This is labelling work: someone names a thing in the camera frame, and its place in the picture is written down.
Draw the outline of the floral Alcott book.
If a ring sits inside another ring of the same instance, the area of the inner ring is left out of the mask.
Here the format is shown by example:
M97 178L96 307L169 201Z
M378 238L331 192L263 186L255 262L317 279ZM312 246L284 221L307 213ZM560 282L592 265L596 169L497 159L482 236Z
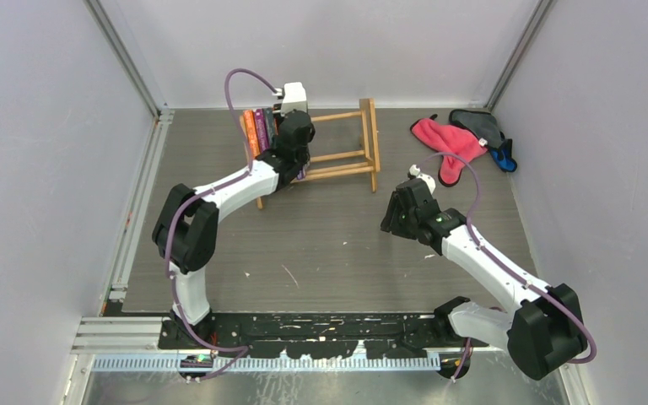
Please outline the floral Alcott book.
M263 109L263 113L265 118L268 142L269 145L272 146L274 143L274 138L277 135L277 125L273 114L273 108L266 107Z

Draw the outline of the purple book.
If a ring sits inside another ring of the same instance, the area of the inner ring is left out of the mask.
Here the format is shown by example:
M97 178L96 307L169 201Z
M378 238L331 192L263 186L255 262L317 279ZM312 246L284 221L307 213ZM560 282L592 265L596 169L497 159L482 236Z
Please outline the purple book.
M256 127L256 135L260 152L266 151L270 146L269 133L267 129L267 121L265 111L263 109L254 110L254 121Z
M306 173L307 173L308 166L304 165L301 170L299 171L298 175L296 176L297 181L302 181L306 178Z

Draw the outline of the orange treehouse book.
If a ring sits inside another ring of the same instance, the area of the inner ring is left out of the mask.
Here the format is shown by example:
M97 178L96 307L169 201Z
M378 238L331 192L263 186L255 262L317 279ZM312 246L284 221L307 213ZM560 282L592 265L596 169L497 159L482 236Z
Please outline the orange treehouse book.
M257 136L257 127L255 123L254 111L246 110L243 112L242 117L245 124L246 136L248 138L248 142L250 146L251 157L255 159L260 153L260 148L259 148L259 139Z

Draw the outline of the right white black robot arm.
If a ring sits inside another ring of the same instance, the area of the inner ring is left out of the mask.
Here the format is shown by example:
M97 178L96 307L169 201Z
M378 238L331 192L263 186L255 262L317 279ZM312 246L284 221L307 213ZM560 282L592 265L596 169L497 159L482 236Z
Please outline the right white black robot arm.
M443 210L434 186L423 175L396 186L381 230L430 247L455 263L499 303L497 309L456 297L434 311L437 340L456 346L470 338L503 349L533 380L581 357L594 354L576 292L562 283L551 286L516 265L488 243L454 208Z

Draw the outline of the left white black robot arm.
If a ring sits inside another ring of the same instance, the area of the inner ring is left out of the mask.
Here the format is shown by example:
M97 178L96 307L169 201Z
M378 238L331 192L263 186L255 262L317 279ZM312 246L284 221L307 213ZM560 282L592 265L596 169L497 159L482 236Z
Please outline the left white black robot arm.
M217 245L219 223L259 197L286 187L309 161L316 130L308 113L291 111L278 125L274 145L250 165L206 186L174 186L165 201L152 239L173 282L173 311L182 321L179 336L202 348L213 335L206 321L205 268Z

